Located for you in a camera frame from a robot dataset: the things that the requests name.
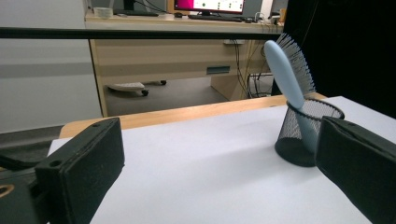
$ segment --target keyboard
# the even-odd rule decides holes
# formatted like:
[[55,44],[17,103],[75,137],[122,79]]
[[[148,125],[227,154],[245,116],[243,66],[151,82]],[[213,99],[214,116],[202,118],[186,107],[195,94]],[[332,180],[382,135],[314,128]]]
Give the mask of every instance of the keyboard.
[[188,15],[192,20],[204,20],[204,21],[237,21],[241,22],[243,20],[233,17],[218,17],[218,16],[201,16],[201,15]]
[[124,14],[127,16],[149,16],[158,17],[159,14],[154,12],[139,11],[139,10],[126,10],[126,9],[113,9],[114,15]]

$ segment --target gray floor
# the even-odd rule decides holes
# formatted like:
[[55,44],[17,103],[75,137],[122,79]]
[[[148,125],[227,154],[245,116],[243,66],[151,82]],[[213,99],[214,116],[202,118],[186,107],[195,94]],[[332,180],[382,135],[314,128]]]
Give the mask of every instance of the gray floor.
[[[259,92],[252,96],[266,96],[271,90],[272,77],[262,77],[257,83],[254,85],[254,81],[250,82],[253,93],[256,90]],[[109,116],[228,101],[210,86],[209,77],[167,80],[166,85],[160,82],[144,84],[148,96],[143,96],[141,92],[107,90]],[[50,142],[58,138],[61,129],[62,126],[57,126],[0,134],[0,155],[24,161],[40,161],[47,155]]]

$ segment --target wire mesh basket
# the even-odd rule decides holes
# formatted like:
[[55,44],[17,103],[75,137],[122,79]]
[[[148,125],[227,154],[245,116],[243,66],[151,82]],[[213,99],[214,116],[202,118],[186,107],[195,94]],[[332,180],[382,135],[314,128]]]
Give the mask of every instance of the wire mesh basket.
[[[289,102],[287,105],[288,111],[275,144],[276,153],[295,165],[315,166],[316,142],[322,117],[344,119],[344,112],[334,105],[316,99],[305,100],[302,110],[294,108]],[[311,131],[309,134],[304,133],[306,127]],[[314,150],[307,143],[313,144]]]

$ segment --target monitor screen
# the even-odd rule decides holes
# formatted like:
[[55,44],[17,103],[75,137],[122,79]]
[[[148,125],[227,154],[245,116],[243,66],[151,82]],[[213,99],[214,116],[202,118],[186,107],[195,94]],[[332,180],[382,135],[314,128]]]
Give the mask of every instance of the monitor screen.
[[245,0],[175,0],[175,10],[242,14]]

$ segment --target brush bristles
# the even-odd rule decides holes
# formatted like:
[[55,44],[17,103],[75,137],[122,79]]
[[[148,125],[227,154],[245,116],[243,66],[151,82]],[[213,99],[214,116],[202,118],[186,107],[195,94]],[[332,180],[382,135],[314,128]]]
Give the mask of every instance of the brush bristles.
[[316,92],[315,84],[306,63],[303,52],[294,40],[287,34],[282,34],[276,43],[282,48],[289,59],[293,73],[297,78],[304,97],[309,93]]

